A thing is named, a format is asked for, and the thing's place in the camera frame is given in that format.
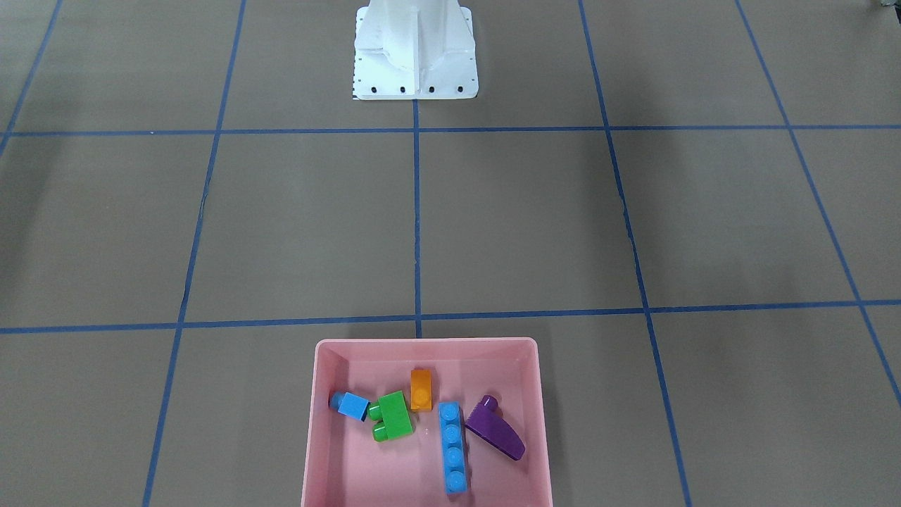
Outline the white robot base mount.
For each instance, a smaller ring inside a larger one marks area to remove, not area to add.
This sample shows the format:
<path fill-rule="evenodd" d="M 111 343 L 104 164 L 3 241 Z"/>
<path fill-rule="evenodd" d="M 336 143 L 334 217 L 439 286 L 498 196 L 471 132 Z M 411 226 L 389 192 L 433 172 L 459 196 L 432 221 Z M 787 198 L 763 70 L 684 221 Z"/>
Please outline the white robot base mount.
<path fill-rule="evenodd" d="M 473 99 L 472 13 L 457 1 L 370 1 L 356 12 L 352 99 Z"/>

